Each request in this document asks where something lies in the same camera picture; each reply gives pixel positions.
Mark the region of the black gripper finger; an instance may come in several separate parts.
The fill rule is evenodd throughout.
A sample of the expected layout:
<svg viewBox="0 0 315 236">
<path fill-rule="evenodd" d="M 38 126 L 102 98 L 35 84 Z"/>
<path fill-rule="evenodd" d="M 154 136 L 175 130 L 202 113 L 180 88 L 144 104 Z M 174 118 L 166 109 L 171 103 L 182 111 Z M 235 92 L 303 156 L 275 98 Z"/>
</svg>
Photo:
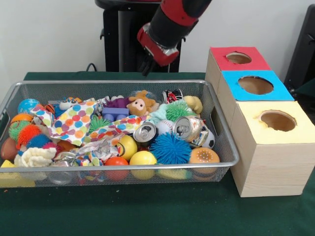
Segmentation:
<svg viewBox="0 0 315 236">
<path fill-rule="evenodd" d="M 150 55 L 150 72 L 160 72 L 160 65 L 155 61 L 154 56 Z"/>
<path fill-rule="evenodd" d="M 147 76 L 150 70 L 150 56 L 146 55 L 143 57 L 143 61 L 141 65 L 139 66 L 139 71 L 143 76 Z"/>
</svg>

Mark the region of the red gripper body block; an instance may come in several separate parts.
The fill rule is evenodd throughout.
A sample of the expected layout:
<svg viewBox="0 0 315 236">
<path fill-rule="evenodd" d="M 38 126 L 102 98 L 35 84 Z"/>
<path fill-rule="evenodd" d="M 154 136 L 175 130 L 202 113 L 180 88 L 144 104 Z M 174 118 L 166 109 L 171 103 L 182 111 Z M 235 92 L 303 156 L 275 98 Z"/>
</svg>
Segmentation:
<svg viewBox="0 0 315 236">
<path fill-rule="evenodd" d="M 150 23 L 146 23 L 138 32 L 137 40 L 146 49 L 159 66 L 171 64 L 179 55 L 177 47 L 166 49 L 157 44 L 149 36 Z"/>
</svg>

